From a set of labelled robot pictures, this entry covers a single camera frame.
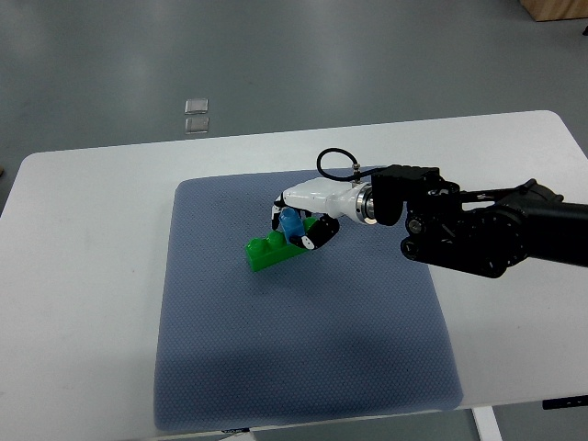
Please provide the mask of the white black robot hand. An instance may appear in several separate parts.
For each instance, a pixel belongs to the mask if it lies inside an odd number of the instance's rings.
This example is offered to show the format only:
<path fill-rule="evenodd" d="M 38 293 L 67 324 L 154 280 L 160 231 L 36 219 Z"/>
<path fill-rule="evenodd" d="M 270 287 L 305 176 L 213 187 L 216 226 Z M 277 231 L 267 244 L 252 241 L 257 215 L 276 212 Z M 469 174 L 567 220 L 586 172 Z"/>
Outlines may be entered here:
<path fill-rule="evenodd" d="M 375 219 L 372 185 L 317 177 L 280 193 L 272 207 L 271 228 L 278 229 L 278 215 L 283 208 L 295 209 L 304 225 L 305 235 L 292 238 L 291 244 L 305 250 L 324 246 L 339 231 L 341 217 L 373 225 Z"/>

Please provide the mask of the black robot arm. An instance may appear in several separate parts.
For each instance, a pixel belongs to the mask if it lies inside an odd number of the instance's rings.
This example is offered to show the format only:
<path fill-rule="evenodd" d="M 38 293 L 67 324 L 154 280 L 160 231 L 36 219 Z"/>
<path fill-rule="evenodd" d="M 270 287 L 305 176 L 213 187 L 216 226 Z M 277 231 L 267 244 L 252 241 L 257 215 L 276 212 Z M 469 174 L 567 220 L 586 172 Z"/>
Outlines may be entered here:
<path fill-rule="evenodd" d="M 587 207 L 530 179 L 463 191 L 436 167 L 391 165 L 371 176 L 373 213 L 405 220 L 402 254 L 413 261 L 497 278 L 528 257 L 587 265 Z"/>

